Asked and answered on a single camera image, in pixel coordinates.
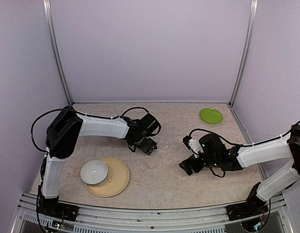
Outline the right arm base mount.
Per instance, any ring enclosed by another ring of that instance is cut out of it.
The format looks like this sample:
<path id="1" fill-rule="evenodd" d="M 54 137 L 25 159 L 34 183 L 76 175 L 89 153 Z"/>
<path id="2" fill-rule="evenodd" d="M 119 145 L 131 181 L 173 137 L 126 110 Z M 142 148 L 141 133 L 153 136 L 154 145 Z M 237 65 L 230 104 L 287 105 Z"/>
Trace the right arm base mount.
<path id="1" fill-rule="evenodd" d="M 268 212 L 269 208 L 266 201 L 261 200 L 257 196 L 257 189 L 261 183 L 258 182 L 251 189 L 245 202 L 231 204 L 226 207 L 229 221 L 247 218 Z"/>

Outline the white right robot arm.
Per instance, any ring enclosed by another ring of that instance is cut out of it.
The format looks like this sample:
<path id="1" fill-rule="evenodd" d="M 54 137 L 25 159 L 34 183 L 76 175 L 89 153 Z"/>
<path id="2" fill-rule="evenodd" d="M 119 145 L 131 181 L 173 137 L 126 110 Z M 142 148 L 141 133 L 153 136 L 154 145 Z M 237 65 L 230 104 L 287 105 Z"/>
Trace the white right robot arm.
<path id="1" fill-rule="evenodd" d="M 226 173 L 273 160 L 288 160 L 271 177 L 252 188 L 243 204 L 246 215 L 254 215 L 261 209 L 262 203 L 300 180 L 300 122 L 279 136 L 246 145 L 228 142 L 224 137 L 208 130 L 204 132 L 205 135 L 198 140 L 191 133 L 183 138 L 183 143 L 192 152 L 189 158 L 179 164 L 187 175 L 198 173 L 204 168 L 211 171 L 219 168 Z"/>

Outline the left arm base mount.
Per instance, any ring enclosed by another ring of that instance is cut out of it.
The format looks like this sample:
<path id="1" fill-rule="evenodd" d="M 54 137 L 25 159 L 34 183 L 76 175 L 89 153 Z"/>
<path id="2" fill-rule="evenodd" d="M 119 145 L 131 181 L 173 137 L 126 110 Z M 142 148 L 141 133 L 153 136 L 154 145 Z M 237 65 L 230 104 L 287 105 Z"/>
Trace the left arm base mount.
<path id="1" fill-rule="evenodd" d="M 39 199 L 37 202 L 37 212 L 39 214 L 61 220 L 74 222 L 78 211 L 78 206 L 59 202 L 58 199 Z"/>

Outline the clear plastic pill organizer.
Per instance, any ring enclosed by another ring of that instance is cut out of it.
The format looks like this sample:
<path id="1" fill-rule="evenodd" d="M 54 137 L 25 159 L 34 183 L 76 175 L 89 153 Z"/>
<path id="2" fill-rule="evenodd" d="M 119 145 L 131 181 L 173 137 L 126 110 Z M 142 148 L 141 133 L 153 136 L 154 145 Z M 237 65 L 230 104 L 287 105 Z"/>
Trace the clear plastic pill organizer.
<path id="1" fill-rule="evenodd" d="M 167 151 L 169 148 L 169 141 L 166 139 L 162 139 L 162 138 L 158 138 L 158 137 L 154 137 L 153 140 L 155 142 L 157 142 L 157 148 L 159 150 L 164 150 Z"/>

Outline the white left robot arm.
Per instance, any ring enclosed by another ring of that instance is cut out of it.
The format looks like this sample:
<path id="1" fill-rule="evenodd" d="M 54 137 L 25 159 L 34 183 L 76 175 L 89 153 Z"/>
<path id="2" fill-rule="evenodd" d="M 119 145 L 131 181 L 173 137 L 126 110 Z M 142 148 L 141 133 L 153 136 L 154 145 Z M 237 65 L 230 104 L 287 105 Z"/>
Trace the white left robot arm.
<path id="1" fill-rule="evenodd" d="M 161 124 L 149 112 L 140 119 L 120 116 L 95 116 L 76 111 L 71 106 L 57 110 L 58 115 L 46 130 L 46 158 L 41 168 L 42 206 L 52 216 L 62 212 L 58 202 L 59 181 L 64 163 L 74 152 L 76 142 L 83 136 L 112 137 L 125 140 L 128 148 L 150 155 L 157 149 L 152 139 L 161 131 Z"/>

